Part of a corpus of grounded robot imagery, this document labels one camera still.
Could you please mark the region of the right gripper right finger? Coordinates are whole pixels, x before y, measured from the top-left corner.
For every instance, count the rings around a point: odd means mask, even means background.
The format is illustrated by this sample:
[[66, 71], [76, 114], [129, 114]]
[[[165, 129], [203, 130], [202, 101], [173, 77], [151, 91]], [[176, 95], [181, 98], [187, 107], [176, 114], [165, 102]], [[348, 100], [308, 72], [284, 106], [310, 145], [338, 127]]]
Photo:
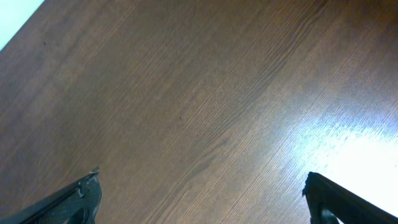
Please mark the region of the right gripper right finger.
[[311, 224], [397, 224], [397, 217], [316, 172], [308, 173], [302, 195], [307, 200]]

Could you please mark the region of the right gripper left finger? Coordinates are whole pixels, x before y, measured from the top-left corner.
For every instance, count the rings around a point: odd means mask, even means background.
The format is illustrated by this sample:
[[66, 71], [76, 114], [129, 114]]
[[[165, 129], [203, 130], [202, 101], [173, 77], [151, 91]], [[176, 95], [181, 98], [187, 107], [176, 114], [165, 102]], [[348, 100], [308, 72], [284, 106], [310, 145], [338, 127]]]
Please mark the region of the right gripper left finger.
[[1, 224], [94, 224], [102, 198], [96, 167], [86, 176], [1, 220]]

